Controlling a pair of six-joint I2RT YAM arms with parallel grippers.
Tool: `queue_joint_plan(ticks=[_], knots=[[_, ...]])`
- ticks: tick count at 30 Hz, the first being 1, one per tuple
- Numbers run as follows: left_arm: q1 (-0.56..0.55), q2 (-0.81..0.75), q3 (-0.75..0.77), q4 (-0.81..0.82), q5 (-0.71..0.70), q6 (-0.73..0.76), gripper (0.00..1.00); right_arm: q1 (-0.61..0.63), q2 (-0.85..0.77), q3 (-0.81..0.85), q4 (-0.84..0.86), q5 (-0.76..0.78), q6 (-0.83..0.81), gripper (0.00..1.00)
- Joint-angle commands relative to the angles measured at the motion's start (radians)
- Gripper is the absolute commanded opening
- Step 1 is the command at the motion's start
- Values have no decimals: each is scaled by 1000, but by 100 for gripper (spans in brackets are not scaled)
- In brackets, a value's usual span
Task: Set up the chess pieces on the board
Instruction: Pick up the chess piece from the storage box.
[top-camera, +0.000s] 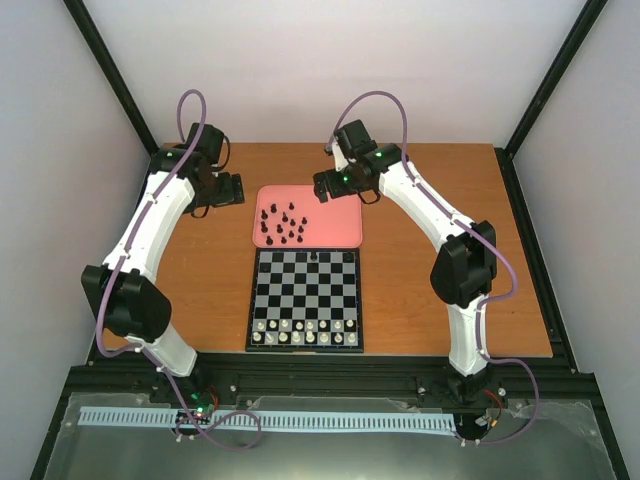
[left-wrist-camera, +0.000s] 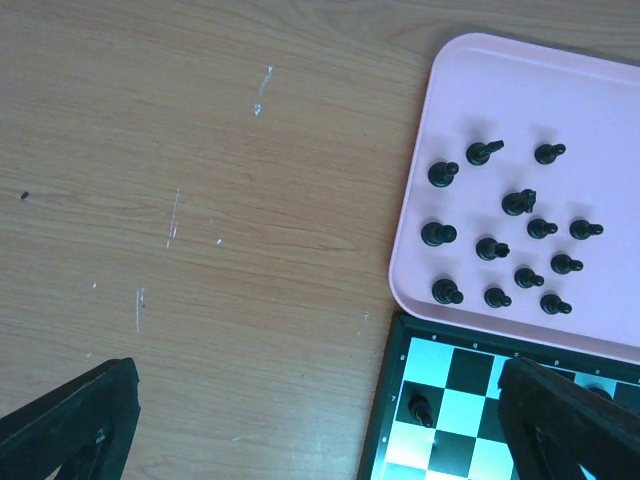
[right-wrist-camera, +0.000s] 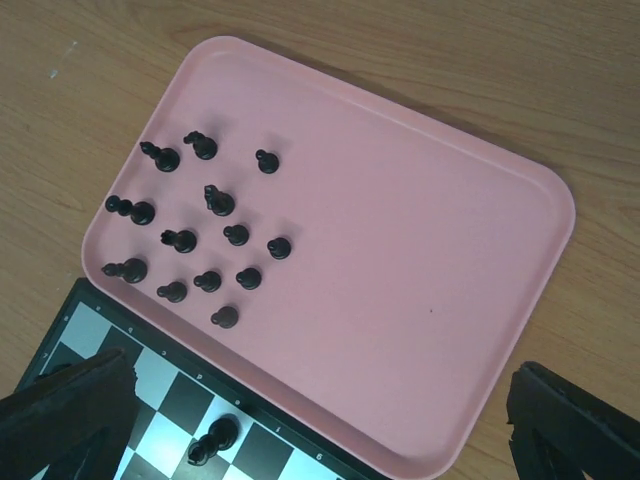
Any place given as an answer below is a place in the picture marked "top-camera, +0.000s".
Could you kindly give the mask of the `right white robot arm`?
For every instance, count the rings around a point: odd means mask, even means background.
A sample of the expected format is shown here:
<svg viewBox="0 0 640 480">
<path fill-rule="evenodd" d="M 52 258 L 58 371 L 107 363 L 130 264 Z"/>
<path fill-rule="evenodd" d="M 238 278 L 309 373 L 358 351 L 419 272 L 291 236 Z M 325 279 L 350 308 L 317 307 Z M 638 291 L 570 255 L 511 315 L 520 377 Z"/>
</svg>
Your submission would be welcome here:
<svg viewBox="0 0 640 480">
<path fill-rule="evenodd" d="M 398 205 L 422 230 L 436 251 L 431 287 L 445 303 L 449 319 L 450 371 L 445 379 L 460 405 L 488 381 L 485 301 L 497 275 L 492 249 L 496 232 L 453 208 L 419 173 L 400 146 L 378 145 L 363 122 L 337 128 L 325 148 L 334 167 L 313 177 L 316 198 L 326 203 L 372 192 Z"/>
</svg>

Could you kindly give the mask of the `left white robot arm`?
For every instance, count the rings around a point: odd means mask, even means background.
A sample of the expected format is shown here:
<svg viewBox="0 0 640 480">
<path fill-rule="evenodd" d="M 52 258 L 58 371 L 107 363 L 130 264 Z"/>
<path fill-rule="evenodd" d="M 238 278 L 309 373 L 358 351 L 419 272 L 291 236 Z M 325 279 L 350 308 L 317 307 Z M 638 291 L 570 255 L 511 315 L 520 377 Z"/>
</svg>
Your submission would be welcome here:
<svg viewBox="0 0 640 480">
<path fill-rule="evenodd" d="M 140 204 L 124 234 L 98 266 L 88 265 L 81 284 L 96 319 L 96 344 L 103 334 L 126 340 L 175 376 L 172 388 L 186 402 L 201 400 L 208 378 L 195 369 L 197 353 L 171 323 L 172 306 L 156 285 L 169 239 L 184 215 L 204 218 L 212 208 L 245 201 L 239 174 L 225 167 L 229 138 L 218 128 L 195 123 L 186 141 L 163 147 L 151 159 Z"/>
</svg>

